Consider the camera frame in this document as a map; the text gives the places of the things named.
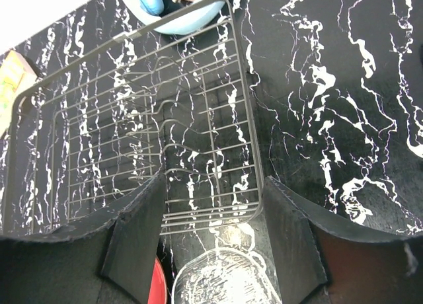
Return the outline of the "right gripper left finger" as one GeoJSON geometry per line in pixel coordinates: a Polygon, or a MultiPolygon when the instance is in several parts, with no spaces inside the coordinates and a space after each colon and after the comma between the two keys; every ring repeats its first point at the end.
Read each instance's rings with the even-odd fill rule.
{"type": "Polygon", "coordinates": [[[47,234],[1,237],[2,303],[146,303],[166,180],[47,234]]]}

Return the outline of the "red floral plate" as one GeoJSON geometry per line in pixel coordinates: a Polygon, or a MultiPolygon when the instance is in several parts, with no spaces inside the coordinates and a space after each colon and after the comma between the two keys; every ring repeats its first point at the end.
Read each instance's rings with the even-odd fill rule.
{"type": "Polygon", "coordinates": [[[151,285],[149,290],[148,304],[167,304],[167,283],[161,261],[156,258],[151,285]]]}

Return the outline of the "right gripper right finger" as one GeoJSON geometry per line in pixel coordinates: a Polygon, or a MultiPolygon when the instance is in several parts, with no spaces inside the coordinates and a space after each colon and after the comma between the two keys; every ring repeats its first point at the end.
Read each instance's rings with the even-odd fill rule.
{"type": "Polygon", "coordinates": [[[421,303],[422,237],[358,225],[268,177],[264,216],[283,303],[421,303]]]}

